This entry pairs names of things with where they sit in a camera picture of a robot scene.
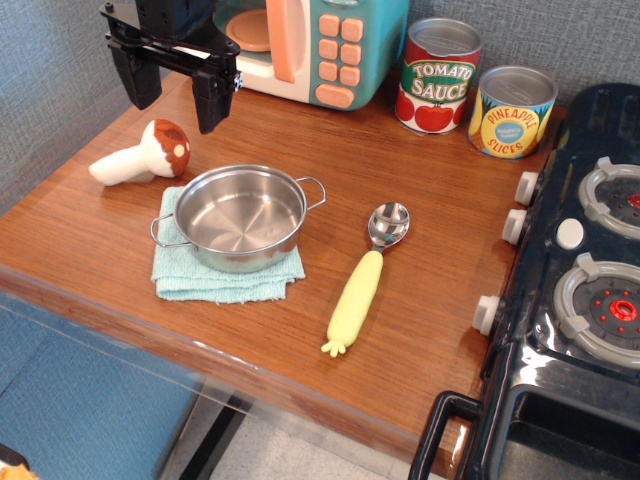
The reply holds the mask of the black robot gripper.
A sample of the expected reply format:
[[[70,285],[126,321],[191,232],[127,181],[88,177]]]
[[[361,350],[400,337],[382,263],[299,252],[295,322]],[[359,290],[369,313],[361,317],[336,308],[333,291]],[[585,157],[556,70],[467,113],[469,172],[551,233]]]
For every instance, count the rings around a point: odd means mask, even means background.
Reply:
[[[162,93],[159,67],[192,75],[201,134],[230,115],[233,94],[243,86],[239,45],[214,24],[215,1],[106,1],[107,40],[131,103],[140,110]]]

